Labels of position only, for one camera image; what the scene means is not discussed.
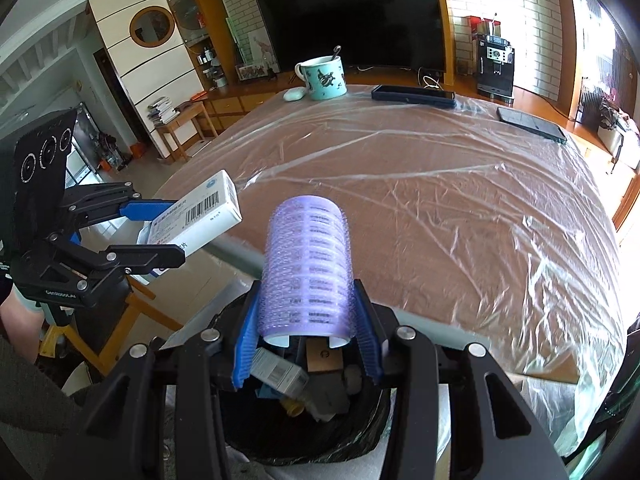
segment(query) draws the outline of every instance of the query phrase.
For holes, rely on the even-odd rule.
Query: plastic wrap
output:
[[[544,379],[526,398],[556,449],[570,452],[635,317],[620,305],[614,229],[585,160],[572,141],[499,122],[495,104],[458,97],[456,110],[438,110],[372,101],[371,88],[320,102],[271,98],[160,198],[227,170],[243,216],[229,234],[259,251],[283,200],[334,201],[371,299],[477,333],[506,371]]]

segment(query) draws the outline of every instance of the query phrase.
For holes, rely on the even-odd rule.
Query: blue gripper pad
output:
[[[363,298],[354,287],[354,321],[356,327],[356,340],[360,349],[360,356],[364,364],[366,374],[373,380],[374,384],[380,384],[382,379],[382,353],[380,343],[373,330],[369,319],[368,308],[371,308],[369,298]]]
[[[236,340],[234,371],[231,374],[231,381],[235,388],[242,388],[244,380],[249,377],[255,349],[258,346],[258,300],[260,293],[259,288],[258,290],[253,290],[254,288],[256,287],[252,287],[252,291],[247,296],[247,300],[251,301],[251,305]]]
[[[120,208],[120,215],[135,222],[151,222],[173,204],[175,200],[132,200]]]

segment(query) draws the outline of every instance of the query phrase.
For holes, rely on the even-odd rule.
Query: smartphone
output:
[[[417,86],[378,85],[371,91],[375,101],[395,101],[438,108],[455,108],[456,95],[446,90]]]

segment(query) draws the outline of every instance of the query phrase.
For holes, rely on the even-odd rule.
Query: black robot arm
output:
[[[355,342],[367,380],[398,389],[380,479],[433,478],[438,384],[447,383],[452,480],[566,480],[535,416],[482,345],[463,350],[434,345],[413,328],[399,326],[391,309],[372,304],[359,280],[354,288],[360,309]],[[161,479],[168,384],[177,385],[177,479],[230,479],[219,392],[236,391],[248,377],[245,357],[251,359],[258,342],[259,290],[260,282],[254,282],[209,328],[180,347],[133,346],[61,439],[45,480]]]
[[[110,246],[94,253],[79,231],[126,216],[153,220],[173,202],[142,200],[130,182],[65,189],[76,111],[52,112],[0,139],[0,272],[28,300],[45,303],[58,324],[61,306],[117,304],[130,293],[127,274],[180,267],[171,245]]]

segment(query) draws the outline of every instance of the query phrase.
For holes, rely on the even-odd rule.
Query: coffee machine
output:
[[[512,104],[515,49],[504,38],[488,34],[478,34],[475,44],[478,93]]]

